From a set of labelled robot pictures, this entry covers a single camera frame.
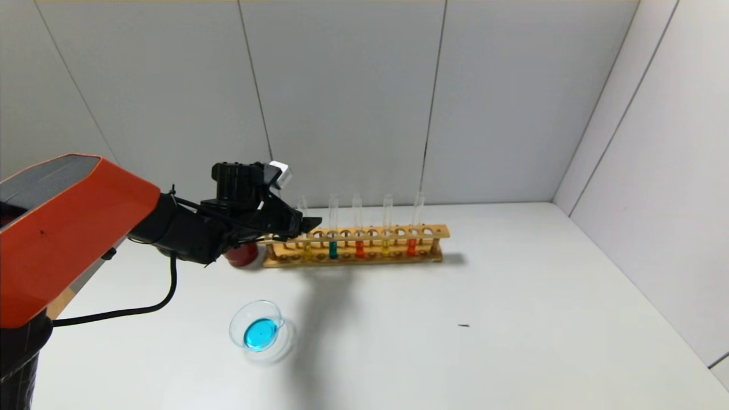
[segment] orange liquid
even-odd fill
[[[356,247],[355,256],[358,258],[364,258],[365,257],[365,243],[363,241],[357,241],[354,243],[354,246]]]
[[[415,256],[415,246],[418,244],[418,239],[408,239],[408,256]]]

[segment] yellow liquid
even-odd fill
[[[304,243],[304,260],[311,260],[311,244]]]

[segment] test tube rack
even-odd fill
[[[381,265],[387,263],[442,262],[440,240],[450,238],[445,225],[395,225],[386,232],[381,226],[358,231],[341,228],[336,232],[314,230],[286,242],[267,237],[264,268],[300,266]],[[416,241],[414,252],[408,252],[408,241]],[[337,257],[330,257],[330,242],[337,242]],[[364,242],[364,255],[357,257],[356,243]]]

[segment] glass test tube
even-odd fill
[[[382,203],[382,228],[383,235],[390,235],[392,228],[392,194],[385,195],[385,199]],[[382,241],[382,256],[390,255],[390,241],[383,239]]]
[[[339,199],[337,198],[336,194],[332,194],[329,197],[329,235],[330,236],[338,236],[339,235],[339,227],[337,225],[337,213],[339,211]],[[336,259],[339,257],[339,254],[337,253],[337,242],[331,241],[329,243],[329,258],[330,259]]]
[[[359,197],[358,193],[352,195],[352,212],[354,213],[354,235],[362,236],[364,231],[362,230],[362,198]],[[355,253],[354,255],[358,258],[365,257],[365,241],[355,240]]]
[[[306,205],[306,197],[301,195],[299,197],[299,203],[296,206],[299,212],[303,214],[304,217],[309,216],[309,207]],[[302,236],[305,238],[309,237],[308,233],[302,233]],[[311,243],[310,242],[304,242],[304,260],[310,260],[311,259]]]
[[[418,192],[418,194],[415,196],[415,203],[413,205],[413,224],[410,226],[410,233],[415,233],[413,230],[414,228],[417,228],[418,225],[421,223],[421,218],[423,217],[423,208],[425,206],[425,195],[422,192]],[[418,244],[418,239],[408,239],[408,256],[415,256],[416,255],[416,245]]]

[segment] petri dish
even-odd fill
[[[238,310],[228,328],[230,340],[248,359],[275,362],[291,349],[292,329],[271,301],[253,301]]]

